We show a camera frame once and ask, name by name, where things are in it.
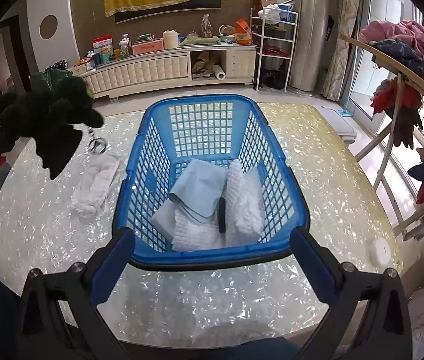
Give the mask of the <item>black plush toy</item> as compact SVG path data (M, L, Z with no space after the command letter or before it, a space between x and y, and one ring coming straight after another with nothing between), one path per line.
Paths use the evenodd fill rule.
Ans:
M68 76L54 89L31 90L18 96L0 96L0 155L20 138L35 140L36 155L54 180L65 169L83 138L75 125L101 128L103 116L92 108L85 81Z

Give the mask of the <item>white metal shelf rack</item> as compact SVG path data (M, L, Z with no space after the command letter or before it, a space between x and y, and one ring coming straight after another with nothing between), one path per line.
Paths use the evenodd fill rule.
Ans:
M295 3L263 2L250 8L250 28L256 46L253 86L287 90L298 34Z

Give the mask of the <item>red white snack box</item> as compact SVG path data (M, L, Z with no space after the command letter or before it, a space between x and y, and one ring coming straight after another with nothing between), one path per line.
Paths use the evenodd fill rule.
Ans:
M114 53L113 37L111 35L96 38L92 41L92 48L96 54L109 55Z

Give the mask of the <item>white rolled towel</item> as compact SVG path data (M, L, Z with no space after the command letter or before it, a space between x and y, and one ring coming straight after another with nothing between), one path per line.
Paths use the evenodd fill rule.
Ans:
M80 217L91 218L102 210L120 165L118 154L94 154L74 189L71 209Z

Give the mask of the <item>blue plastic laundry basket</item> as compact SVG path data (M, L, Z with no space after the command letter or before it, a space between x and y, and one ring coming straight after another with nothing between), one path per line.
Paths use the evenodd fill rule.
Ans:
M265 208L255 241L176 251L153 215L171 203L204 224L218 211L234 160L258 172ZM132 146L113 228L135 234L130 264L146 271L243 267L289 256L290 235L307 230L310 213L298 181L259 105L234 94L177 97L150 106Z

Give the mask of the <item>white round lid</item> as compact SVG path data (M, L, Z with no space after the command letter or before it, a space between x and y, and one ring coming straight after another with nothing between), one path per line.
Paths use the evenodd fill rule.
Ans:
M369 255L376 267L386 268L391 262L392 252L384 237L373 239L369 245Z

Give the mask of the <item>white waffle towel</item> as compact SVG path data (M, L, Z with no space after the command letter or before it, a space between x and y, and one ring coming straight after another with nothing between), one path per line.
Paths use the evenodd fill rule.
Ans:
M258 169L243 172L241 161L229 167L225 190L225 246L256 244L265 226L265 207Z

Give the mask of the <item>orange bag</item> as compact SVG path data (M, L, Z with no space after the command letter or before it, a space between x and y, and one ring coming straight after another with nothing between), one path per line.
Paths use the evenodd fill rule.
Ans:
M251 46L253 38L251 30L245 19L236 21L236 33L234 34L235 42L241 46Z

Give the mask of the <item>tall standing air conditioner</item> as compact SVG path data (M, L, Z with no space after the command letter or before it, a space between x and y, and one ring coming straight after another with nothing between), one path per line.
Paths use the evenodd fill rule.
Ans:
M290 71L293 92L311 96L320 70L329 19L329 0L301 0Z

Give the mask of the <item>white tv cabinet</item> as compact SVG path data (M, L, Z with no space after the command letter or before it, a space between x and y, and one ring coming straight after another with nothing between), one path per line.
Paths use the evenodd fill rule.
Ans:
M104 63L81 77L94 98L204 85L251 85L255 57L255 46L183 46ZM215 64L226 73L225 80L214 77Z

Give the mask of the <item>dark green plastic bag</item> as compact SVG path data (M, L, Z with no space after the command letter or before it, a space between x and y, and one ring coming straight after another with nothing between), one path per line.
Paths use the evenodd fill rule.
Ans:
M45 72L34 73L30 77L30 91L55 93L61 81L71 76L71 72L62 69L49 69Z

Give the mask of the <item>pink storage box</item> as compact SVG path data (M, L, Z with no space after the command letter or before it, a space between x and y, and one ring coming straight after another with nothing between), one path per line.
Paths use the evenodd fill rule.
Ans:
M148 53L154 53L163 49L164 49L163 39L141 41L132 45L133 55L143 55Z

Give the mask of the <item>patterned beige curtain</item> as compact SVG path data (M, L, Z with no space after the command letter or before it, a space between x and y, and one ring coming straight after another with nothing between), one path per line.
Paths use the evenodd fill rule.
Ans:
M349 46L341 35L350 37L355 28L360 0L338 0L338 39L332 54L331 63L325 77L321 94L328 100L338 102L341 98Z

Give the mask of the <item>white sponge cloth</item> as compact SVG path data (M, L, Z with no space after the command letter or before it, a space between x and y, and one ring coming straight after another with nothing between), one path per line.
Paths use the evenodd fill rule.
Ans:
M189 219L169 199L153 214L151 224L171 242L171 250L174 252L216 250L225 247L225 236L219 232L215 216L206 223L197 223Z

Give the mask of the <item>light blue cloth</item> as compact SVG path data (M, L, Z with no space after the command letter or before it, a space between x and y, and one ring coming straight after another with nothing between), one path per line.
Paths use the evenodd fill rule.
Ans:
M169 200L192 221L206 223L215 212L228 180L228 169L193 159L169 192Z

